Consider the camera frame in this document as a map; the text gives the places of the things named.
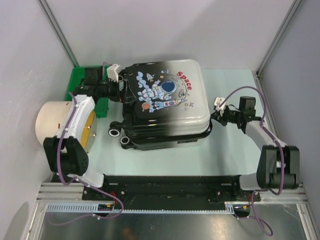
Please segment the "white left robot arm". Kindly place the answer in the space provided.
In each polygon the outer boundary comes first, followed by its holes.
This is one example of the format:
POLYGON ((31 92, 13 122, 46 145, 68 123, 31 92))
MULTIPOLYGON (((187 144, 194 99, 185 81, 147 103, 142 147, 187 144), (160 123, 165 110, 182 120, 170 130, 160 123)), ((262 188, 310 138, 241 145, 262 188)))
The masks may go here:
POLYGON ((63 185, 77 181, 87 187, 94 187, 93 194, 100 200, 110 196, 111 188, 104 184, 104 175, 90 166, 89 156, 81 145, 83 130, 97 102, 101 98, 120 100, 119 78, 121 66, 87 67, 84 78, 71 92, 71 106, 59 130, 52 137, 46 137, 43 148, 50 170, 59 176, 63 185))

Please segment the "space astronaut print suitcase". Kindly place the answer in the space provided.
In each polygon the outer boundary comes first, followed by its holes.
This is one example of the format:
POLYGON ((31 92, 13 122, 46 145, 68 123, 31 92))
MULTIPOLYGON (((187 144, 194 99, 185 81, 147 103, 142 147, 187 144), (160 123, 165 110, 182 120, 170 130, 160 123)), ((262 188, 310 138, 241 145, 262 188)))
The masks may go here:
POLYGON ((119 73, 122 121, 108 134, 123 149, 158 150, 198 144, 213 128, 201 67, 180 59, 135 63, 119 73))

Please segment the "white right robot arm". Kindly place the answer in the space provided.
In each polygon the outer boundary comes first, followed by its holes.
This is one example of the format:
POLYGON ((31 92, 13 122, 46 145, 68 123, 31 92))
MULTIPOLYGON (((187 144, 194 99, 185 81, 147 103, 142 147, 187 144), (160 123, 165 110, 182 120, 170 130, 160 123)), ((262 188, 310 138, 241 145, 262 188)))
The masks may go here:
POLYGON ((297 189, 300 185, 300 150, 280 140, 256 116, 256 99, 242 96, 238 110, 231 110, 223 97, 216 97, 211 118, 222 126, 235 124, 253 140, 260 150, 257 169, 251 174, 239 176, 239 183, 230 188, 231 196, 242 201, 249 191, 271 191, 275 195, 283 190, 297 189))

